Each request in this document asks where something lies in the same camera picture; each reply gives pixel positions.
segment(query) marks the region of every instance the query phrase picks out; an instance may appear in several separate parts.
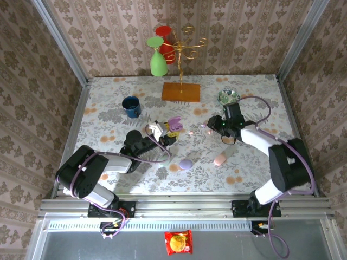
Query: gold metal stand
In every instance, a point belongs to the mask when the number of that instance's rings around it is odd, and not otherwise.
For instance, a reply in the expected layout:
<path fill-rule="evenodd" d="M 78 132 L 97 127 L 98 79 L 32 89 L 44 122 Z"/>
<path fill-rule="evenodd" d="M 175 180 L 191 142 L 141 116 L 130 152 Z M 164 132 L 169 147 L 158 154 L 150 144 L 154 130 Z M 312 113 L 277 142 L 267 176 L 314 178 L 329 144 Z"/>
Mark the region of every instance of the gold metal stand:
<path fill-rule="evenodd" d="M 199 41 L 199 45 L 188 46 L 187 41 L 190 39 L 191 35 L 194 33 L 194 27 L 185 27 L 184 32 L 188 34 L 188 38 L 185 41 L 179 41 L 177 39 L 176 33 L 172 30 L 172 33 L 176 39 L 174 44 L 163 43 L 164 45 L 171 46 L 175 50 L 178 51 L 178 69 L 179 69 L 179 83 L 168 83 L 165 82 L 163 86 L 162 92 L 162 100 L 168 101 L 187 101 L 187 102 L 200 102 L 200 84 L 191 84 L 191 83 L 182 83 L 183 78 L 183 70 L 181 68 L 181 57 L 182 55 L 186 57 L 188 60 L 193 60 L 198 58 L 199 52 L 193 50 L 193 48 L 204 47 L 208 44 L 208 40 L 202 37 Z M 176 58 L 176 54 L 170 54 L 167 56 L 166 61 L 173 61 Z"/>

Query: orange stand base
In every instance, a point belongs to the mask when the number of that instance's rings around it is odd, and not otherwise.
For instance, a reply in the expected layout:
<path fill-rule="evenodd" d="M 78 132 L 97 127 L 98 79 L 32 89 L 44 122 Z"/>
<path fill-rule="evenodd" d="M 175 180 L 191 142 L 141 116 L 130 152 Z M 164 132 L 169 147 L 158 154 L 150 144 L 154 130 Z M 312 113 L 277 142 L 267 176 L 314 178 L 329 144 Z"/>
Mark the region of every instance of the orange stand base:
<path fill-rule="evenodd" d="M 200 84 L 182 84 L 165 82 L 163 86 L 162 100 L 200 102 Z"/>

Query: wall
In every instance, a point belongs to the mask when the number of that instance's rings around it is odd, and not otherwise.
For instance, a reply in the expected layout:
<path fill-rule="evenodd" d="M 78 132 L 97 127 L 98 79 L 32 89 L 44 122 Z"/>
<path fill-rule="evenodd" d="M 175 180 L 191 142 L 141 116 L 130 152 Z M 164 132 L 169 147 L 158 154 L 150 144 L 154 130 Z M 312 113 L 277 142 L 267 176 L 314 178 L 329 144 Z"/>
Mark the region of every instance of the wall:
<path fill-rule="evenodd" d="M 207 37 L 185 74 L 275 74 L 312 1 L 308 0 L 46 0 L 89 77 L 150 75 L 146 40 L 160 25 L 179 39 L 184 26 Z M 178 74 L 177 64 L 170 74 Z"/>
<path fill-rule="evenodd" d="M 285 83 L 347 245 L 347 1 L 330 0 Z"/>
<path fill-rule="evenodd" d="M 81 86 L 30 1 L 0 1 L 0 259 L 24 259 Z"/>

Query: green dish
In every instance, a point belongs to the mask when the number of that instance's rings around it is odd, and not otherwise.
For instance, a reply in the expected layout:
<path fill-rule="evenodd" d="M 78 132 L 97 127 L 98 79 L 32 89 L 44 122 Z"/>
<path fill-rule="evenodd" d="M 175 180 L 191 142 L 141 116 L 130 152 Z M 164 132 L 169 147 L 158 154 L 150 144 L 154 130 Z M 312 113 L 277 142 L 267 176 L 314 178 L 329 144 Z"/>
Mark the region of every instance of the green dish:
<path fill-rule="evenodd" d="M 240 99 L 240 95 L 232 89 L 224 89 L 219 91 L 217 101 L 224 106 L 225 104 L 236 102 Z"/>

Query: snack bag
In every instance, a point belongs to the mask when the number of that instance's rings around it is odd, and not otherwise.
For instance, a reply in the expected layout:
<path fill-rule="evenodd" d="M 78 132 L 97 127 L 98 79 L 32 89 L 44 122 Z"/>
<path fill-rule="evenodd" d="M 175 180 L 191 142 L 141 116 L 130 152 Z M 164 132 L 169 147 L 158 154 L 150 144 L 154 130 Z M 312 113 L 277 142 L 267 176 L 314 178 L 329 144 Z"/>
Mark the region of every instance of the snack bag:
<path fill-rule="evenodd" d="M 191 230 L 182 232 L 165 232 L 164 238 L 168 255 L 193 254 Z"/>

